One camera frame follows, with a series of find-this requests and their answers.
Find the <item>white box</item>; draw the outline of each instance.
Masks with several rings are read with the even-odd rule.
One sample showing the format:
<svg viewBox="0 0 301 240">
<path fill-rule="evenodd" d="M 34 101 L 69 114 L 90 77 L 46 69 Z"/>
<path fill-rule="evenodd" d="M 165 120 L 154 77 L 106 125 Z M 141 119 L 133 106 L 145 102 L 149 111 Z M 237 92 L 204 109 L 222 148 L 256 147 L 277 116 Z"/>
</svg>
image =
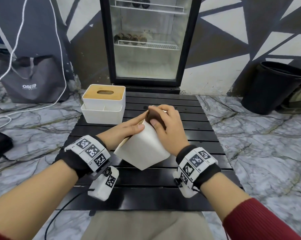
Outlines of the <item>white box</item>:
<svg viewBox="0 0 301 240">
<path fill-rule="evenodd" d="M 87 123 L 118 125 L 124 116 L 126 88 L 91 84 L 83 95 L 83 102 L 81 110 Z"/>
<path fill-rule="evenodd" d="M 120 111 L 122 108 L 125 109 L 126 88 L 91 84 L 83 95 L 83 102 L 88 110 L 104 111 L 106 108 L 107 111 Z"/>
<path fill-rule="evenodd" d="M 145 120 L 142 124 L 145 125 L 145 129 L 124 139 L 114 152 L 115 155 L 139 170 L 149 168 L 170 156 L 170 153 L 161 144 L 152 125 Z"/>
</svg>

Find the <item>wire shelf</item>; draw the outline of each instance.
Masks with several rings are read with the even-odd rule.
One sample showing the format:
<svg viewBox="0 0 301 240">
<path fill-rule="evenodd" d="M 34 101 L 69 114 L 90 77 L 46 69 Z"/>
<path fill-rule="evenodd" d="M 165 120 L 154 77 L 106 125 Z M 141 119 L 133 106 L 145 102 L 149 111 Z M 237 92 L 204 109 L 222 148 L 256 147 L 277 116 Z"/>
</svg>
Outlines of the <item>wire shelf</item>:
<svg viewBox="0 0 301 240">
<path fill-rule="evenodd" d="M 144 9 L 142 7 L 125 7 L 124 3 L 138 3 L 138 4 L 148 4 L 150 5 L 150 9 Z M 116 8 L 124 8 L 124 9 L 134 9 L 134 10 L 142 10 L 142 11 L 149 11 L 149 12 L 162 12 L 162 13 L 169 13 L 169 14 L 180 14 L 186 15 L 184 7 L 178 6 L 170 6 L 170 5 L 162 5 L 162 4 L 154 4 L 154 3 L 146 3 L 146 2 L 137 2 L 137 1 L 128 1 L 128 0 L 115 0 L 115 5 L 111 5 L 111 7 Z"/>
<path fill-rule="evenodd" d="M 150 48 L 150 49 L 160 49 L 160 50 L 174 50 L 179 51 L 179 47 L 177 44 L 174 44 L 172 42 L 139 42 L 139 41 L 127 41 L 127 40 L 118 40 L 114 43 L 114 45 L 118 46 L 128 46 L 128 47 L 137 47 L 137 48 Z"/>
</svg>

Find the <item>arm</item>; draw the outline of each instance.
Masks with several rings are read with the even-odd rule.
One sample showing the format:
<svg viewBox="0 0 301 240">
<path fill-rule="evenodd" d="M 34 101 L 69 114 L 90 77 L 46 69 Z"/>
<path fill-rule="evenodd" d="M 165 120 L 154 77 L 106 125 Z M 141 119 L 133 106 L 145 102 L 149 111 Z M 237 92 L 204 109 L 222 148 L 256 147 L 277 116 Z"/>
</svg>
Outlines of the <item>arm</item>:
<svg viewBox="0 0 301 240">
<path fill-rule="evenodd" d="M 179 113 L 174 107 L 160 105 L 148 109 L 159 113 L 165 123 L 166 130 L 155 119 L 150 121 L 168 152 L 177 156 L 190 145 Z M 301 239 L 288 225 L 220 172 L 204 182 L 200 189 L 233 240 Z"/>
<path fill-rule="evenodd" d="M 108 150 L 125 137 L 140 133 L 146 113 L 97 135 Z M 59 160 L 0 197 L 0 234 L 12 240 L 31 240 L 78 180 L 78 173 Z"/>
</svg>

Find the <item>black trash bin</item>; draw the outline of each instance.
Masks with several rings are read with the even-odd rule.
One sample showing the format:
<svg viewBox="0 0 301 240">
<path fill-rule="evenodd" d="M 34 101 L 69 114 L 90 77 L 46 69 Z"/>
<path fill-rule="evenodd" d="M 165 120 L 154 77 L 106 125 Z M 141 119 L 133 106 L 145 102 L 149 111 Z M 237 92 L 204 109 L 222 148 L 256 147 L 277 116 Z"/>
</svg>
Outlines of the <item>black trash bin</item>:
<svg viewBox="0 0 301 240">
<path fill-rule="evenodd" d="M 249 111 L 270 114 L 301 84 L 301 69 L 272 61 L 257 66 L 257 74 L 242 105 Z"/>
</svg>

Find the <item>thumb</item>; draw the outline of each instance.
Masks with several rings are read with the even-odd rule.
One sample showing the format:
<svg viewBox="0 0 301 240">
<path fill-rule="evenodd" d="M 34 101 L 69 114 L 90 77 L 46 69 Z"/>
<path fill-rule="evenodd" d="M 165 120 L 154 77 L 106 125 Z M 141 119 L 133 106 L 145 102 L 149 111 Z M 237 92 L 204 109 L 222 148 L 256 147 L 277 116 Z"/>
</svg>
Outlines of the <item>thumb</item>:
<svg viewBox="0 0 301 240">
<path fill-rule="evenodd" d="M 145 128 L 145 125 L 143 124 L 137 124 L 137 125 L 131 125 L 126 128 L 124 128 L 124 137 L 132 136 L 135 134 L 140 133 Z"/>
<path fill-rule="evenodd" d="M 157 135 L 158 135 L 159 138 L 161 138 L 162 136 L 166 135 L 166 132 L 165 132 L 163 126 L 160 124 L 160 122 L 158 122 L 155 119 L 151 119 L 150 123 L 155 128 L 155 130 L 156 130 Z"/>
</svg>

